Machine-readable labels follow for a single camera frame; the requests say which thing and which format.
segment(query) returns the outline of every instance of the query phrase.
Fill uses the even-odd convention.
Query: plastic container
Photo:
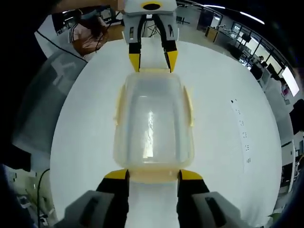
[[[173,73],[127,77],[117,108],[114,159],[139,182],[177,179],[193,159],[191,105]]]

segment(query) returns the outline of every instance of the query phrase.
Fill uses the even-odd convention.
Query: desk
[[[192,43],[179,41],[177,48],[174,73],[189,90],[194,107],[195,158],[188,170],[201,174],[210,191],[218,191],[237,206],[244,220],[261,226],[275,206],[282,168],[280,138],[268,101],[252,74],[237,61]],[[166,67],[160,40],[143,38],[141,61],[142,67]],[[95,190],[108,172],[120,169],[113,159],[113,118],[119,89],[132,72],[126,43],[108,42],[67,96],[54,133],[50,165],[59,219],[66,206],[87,190]],[[246,173],[231,99],[238,100],[254,150]]]

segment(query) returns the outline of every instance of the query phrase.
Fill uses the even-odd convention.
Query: power strip
[[[244,116],[242,114],[241,109],[238,106],[237,99],[231,99],[230,100],[231,108],[235,114],[235,118],[237,121],[238,131],[241,139],[242,144],[242,154],[243,154],[243,171],[247,172],[248,168],[250,167],[252,163],[251,159],[251,152],[252,152],[252,146],[250,143],[250,138],[246,129],[246,122],[244,120]]]

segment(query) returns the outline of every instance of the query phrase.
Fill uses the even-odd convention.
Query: round white table
[[[177,48],[174,73],[190,92],[194,108],[195,158],[187,169],[202,175],[210,191],[218,191],[239,208],[242,219],[261,226],[273,212],[282,168],[270,105],[239,62],[192,43],[177,42]],[[143,39],[141,61],[141,67],[166,67],[160,40]],[[68,94],[51,151],[51,191],[58,219],[69,204],[95,190],[107,173],[121,169],[113,159],[114,116],[119,89],[133,72],[127,44],[108,42]],[[246,171],[247,151],[231,100],[237,100],[246,124],[251,159]]]

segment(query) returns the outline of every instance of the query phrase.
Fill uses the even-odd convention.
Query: floor
[[[201,46],[205,46],[207,48],[211,48],[223,55],[233,58],[230,53],[222,47],[214,45],[210,41],[205,38],[205,34],[201,31],[196,30],[195,28],[179,24],[180,29],[180,41],[190,42],[194,44],[198,44]],[[147,31],[145,37],[150,36],[152,30]],[[43,170],[35,173],[27,173],[25,171],[14,171],[12,169],[7,169],[8,179],[10,181],[11,187],[15,190],[17,194],[26,195],[28,200],[32,203],[33,207],[36,208],[37,202],[37,187],[39,178],[42,174]],[[45,214],[48,215],[48,223],[49,225],[53,225],[56,221],[56,213],[54,211],[52,194],[50,190],[49,183],[49,171],[43,176],[40,188],[40,202],[41,208]]]

